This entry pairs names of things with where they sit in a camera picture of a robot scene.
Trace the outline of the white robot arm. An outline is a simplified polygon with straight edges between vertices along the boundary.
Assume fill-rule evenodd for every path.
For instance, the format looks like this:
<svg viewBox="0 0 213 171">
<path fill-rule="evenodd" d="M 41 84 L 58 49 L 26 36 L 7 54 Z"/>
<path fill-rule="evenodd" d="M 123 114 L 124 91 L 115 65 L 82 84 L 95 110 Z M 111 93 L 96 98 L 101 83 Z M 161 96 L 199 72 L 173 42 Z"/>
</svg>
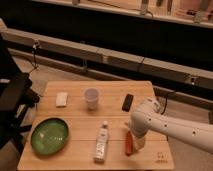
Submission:
<svg viewBox="0 0 213 171">
<path fill-rule="evenodd" d="M 146 98 L 130 114 L 128 127 L 137 139 L 152 130 L 213 154 L 213 125 L 161 115 L 159 110 L 155 98 Z"/>
</svg>

